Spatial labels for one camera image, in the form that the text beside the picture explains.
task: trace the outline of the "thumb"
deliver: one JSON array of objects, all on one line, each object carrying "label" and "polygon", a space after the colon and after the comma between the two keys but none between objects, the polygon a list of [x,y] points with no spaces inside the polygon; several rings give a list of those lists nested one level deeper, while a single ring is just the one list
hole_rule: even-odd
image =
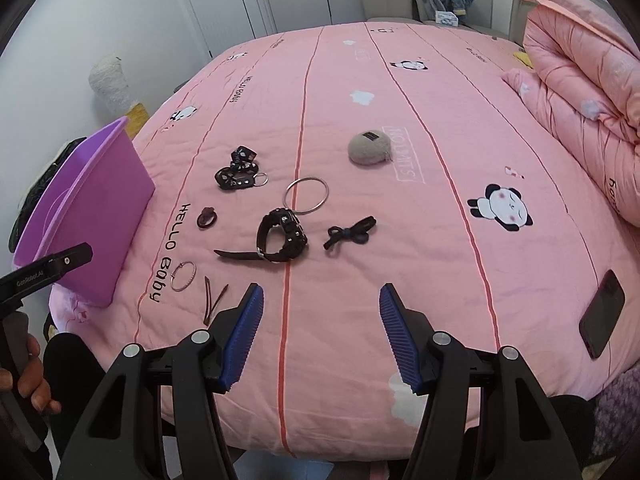
[{"label": "thumb", "polygon": [[14,387],[14,378],[12,375],[0,368],[0,392],[7,392]]}]

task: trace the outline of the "smartphone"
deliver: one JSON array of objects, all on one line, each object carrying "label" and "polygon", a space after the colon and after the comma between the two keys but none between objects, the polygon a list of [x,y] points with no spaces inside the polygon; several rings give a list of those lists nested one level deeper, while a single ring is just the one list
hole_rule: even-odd
[{"label": "smartphone", "polygon": [[624,305],[625,291],[609,269],[580,320],[580,335],[591,359],[597,359],[604,352]]}]

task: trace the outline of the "purple storage bin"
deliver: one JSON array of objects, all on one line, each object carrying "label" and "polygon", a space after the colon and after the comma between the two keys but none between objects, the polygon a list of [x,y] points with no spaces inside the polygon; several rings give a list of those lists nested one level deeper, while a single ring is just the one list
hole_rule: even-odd
[{"label": "purple storage bin", "polygon": [[94,259],[58,283],[94,306],[109,306],[131,240],[155,186],[123,117],[84,140],[47,186],[14,254],[22,267],[87,242]]}]

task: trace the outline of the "gray plush ball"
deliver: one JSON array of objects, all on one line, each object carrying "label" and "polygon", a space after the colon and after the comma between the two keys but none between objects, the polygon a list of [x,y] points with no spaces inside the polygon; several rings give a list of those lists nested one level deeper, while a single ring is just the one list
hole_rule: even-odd
[{"label": "gray plush ball", "polygon": [[378,130],[357,134],[349,143],[349,158],[363,166],[391,160],[391,139]]}]

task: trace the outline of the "panda print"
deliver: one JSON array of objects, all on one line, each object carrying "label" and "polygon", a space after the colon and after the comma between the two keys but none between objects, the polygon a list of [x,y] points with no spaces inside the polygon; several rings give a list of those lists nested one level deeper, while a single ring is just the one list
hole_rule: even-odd
[{"label": "panda print", "polygon": [[421,61],[401,61],[400,63],[389,63],[389,65],[398,68],[407,68],[409,70],[428,70]]},{"label": "panda print", "polygon": [[179,110],[175,114],[173,114],[170,119],[172,121],[179,121],[181,119],[191,117],[196,110],[196,107],[187,106],[186,108],[183,108],[182,110]]},{"label": "panda print", "polygon": [[522,196],[513,187],[489,184],[482,198],[467,200],[471,214],[476,218],[495,220],[507,231],[519,231],[521,227],[533,225]]},{"label": "panda print", "polygon": [[229,56],[226,58],[227,61],[232,61],[234,59],[238,59],[239,57],[242,56],[246,56],[248,54],[248,52],[241,52],[240,54],[233,54],[232,56]]}]

